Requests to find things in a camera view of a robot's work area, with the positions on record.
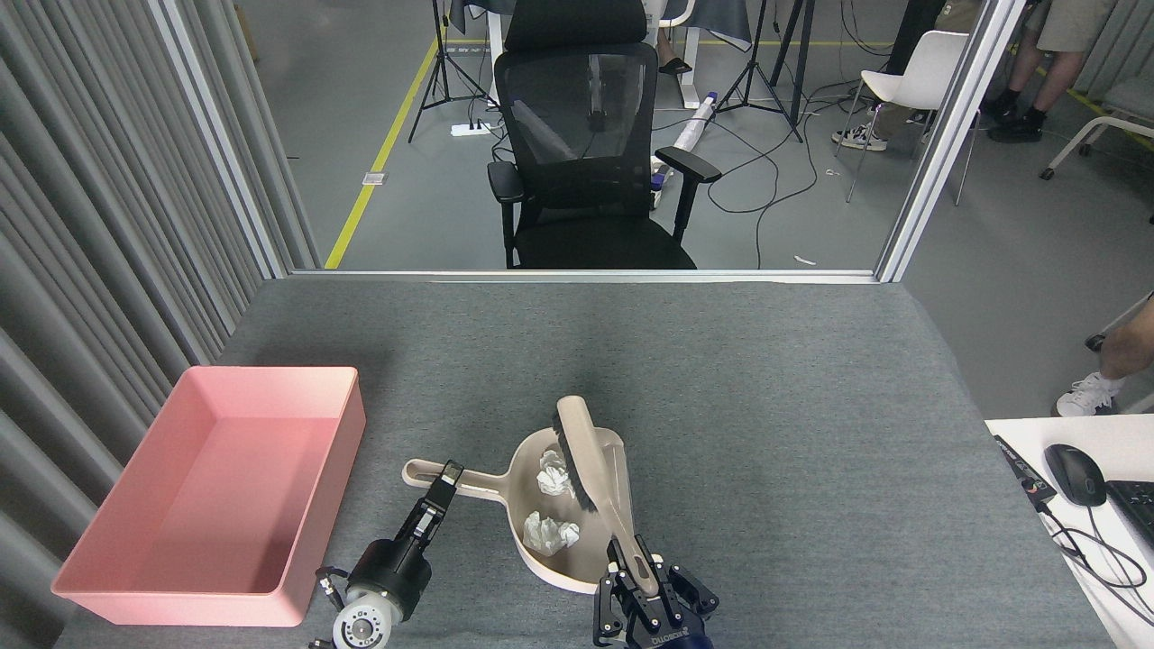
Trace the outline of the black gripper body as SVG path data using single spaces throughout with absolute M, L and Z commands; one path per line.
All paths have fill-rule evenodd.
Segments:
M 419 538 L 372 542 L 350 572 L 349 607 L 366 603 L 370 594 L 379 594 L 396 605 L 400 621 L 407 622 L 432 579 L 430 564 L 424 557 L 428 544 Z
M 653 629 L 642 619 L 627 625 L 627 648 L 713 648 L 705 625 L 697 617 L 682 617 Z

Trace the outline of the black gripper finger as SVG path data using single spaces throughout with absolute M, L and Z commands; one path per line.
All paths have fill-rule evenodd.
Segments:
M 649 627 L 640 621 L 638 597 L 642 591 L 631 572 L 627 570 L 619 539 L 610 539 L 607 558 L 609 566 L 594 595 L 592 642 L 598 648 L 643 648 L 642 634 Z
M 638 547 L 646 558 L 649 575 L 658 587 L 655 594 L 642 590 L 638 595 L 649 627 L 683 627 L 692 620 L 709 620 L 718 607 L 718 596 L 681 564 L 650 552 L 642 535 Z
M 445 465 L 432 482 L 427 493 L 409 510 L 407 521 L 400 525 L 397 534 L 397 542 L 400 542 L 400 559 L 407 560 L 409 557 L 424 554 L 439 525 L 444 522 L 463 471 L 464 467 L 457 461 L 445 461 Z

